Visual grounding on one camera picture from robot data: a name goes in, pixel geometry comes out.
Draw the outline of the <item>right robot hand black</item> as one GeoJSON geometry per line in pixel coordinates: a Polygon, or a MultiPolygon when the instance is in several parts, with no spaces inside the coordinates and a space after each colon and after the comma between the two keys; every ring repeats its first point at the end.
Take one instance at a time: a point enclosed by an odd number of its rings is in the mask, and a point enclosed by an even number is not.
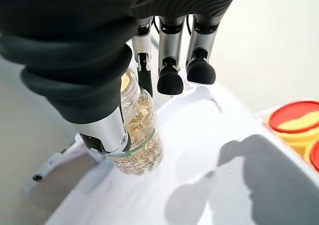
{"type": "Polygon", "coordinates": [[[215,82],[208,63],[220,21],[233,0],[0,0],[0,53],[24,66],[21,80],[44,96],[106,155],[131,147],[121,106],[121,77],[132,58],[138,79],[152,89],[150,29],[159,17],[157,90],[178,95],[178,59],[184,18],[193,16],[187,80],[215,82]]]}

